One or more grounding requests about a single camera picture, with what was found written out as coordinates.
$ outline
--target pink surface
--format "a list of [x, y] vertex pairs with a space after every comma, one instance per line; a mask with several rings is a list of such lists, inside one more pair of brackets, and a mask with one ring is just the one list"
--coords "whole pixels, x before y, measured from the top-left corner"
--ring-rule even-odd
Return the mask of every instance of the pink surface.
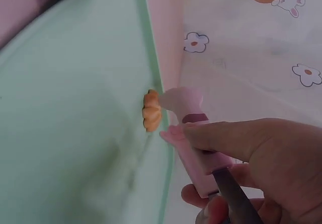
[[179, 84], [183, 55], [182, 0], [147, 0], [165, 90]]
[[35, 18], [48, 0], [0, 0], [0, 47]]
[[[172, 88], [159, 96], [161, 107], [174, 112], [181, 125], [183, 125], [182, 120], [185, 116], [189, 114], [203, 114], [203, 111], [201, 110], [202, 101], [203, 96], [197, 89], [187, 87]], [[209, 123], [209, 121], [194, 122], [194, 124], [206, 123]], [[181, 152], [180, 158], [184, 158], [188, 161], [192, 155], [195, 155], [199, 160], [205, 175], [211, 175], [213, 171], [232, 166], [232, 159], [222, 153], [216, 152], [206, 154], [201, 150], [191, 147], [184, 149], [184, 151], [185, 152]], [[187, 167], [189, 168], [189, 170], [187, 170], [188, 174], [192, 171], [200, 171], [198, 165], [193, 169], [192, 166], [186, 166], [185, 162], [183, 162], [183, 164], [186, 169]]]

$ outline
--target cartoon rabbit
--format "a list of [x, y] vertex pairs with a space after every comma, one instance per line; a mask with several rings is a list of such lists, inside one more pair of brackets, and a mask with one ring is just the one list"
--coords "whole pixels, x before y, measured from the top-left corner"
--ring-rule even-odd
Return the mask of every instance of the cartoon rabbit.
[[298, 18], [298, 10], [296, 9], [296, 6], [304, 6], [305, 0], [273, 0], [272, 5], [273, 6], [279, 6], [280, 8], [287, 10], [290, 12], [290, 14]]

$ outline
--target pink handle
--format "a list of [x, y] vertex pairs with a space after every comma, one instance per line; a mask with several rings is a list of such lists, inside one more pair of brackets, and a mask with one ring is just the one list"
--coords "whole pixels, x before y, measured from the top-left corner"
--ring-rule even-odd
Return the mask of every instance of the pink handle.
[[171, 125], [166, 132], [160, 132], [160, 136], [178, 151], [179, 157], [201, 198], [208, 198], [210, 194], [218, 192], [215, 179], [203, 173], [202, 167], [184, 136], [181, 126]]
[[[176, 114], [179, 124], [188, 122], [195, 124], [209, 123], [207, 116], [201, 110], [202, 94], [193, 88], [172, 88], [159, 96], [161, 107]], [[218, 153], [207, 152], [193, 148], [205, 175], [211, 175], [213, 171], [232, 166], [230, 157]]]

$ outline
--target pink cloth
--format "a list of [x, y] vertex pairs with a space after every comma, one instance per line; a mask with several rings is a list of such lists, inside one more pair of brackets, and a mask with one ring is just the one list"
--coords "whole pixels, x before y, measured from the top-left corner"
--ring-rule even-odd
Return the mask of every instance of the pink cloth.
[[35, 18], [49, 0], [0, 0], [0, 48]]

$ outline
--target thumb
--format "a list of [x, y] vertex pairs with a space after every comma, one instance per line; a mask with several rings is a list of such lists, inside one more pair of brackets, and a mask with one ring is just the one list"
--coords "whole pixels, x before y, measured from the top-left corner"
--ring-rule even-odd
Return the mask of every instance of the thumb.
[[273, 135], [282, 131], [287, 120], [266, 118], [245, 122], [217, 122], [186, 126], [184, 134], [190, 144], [201, 150], [218, 151], [249, 162], [254, 152]]

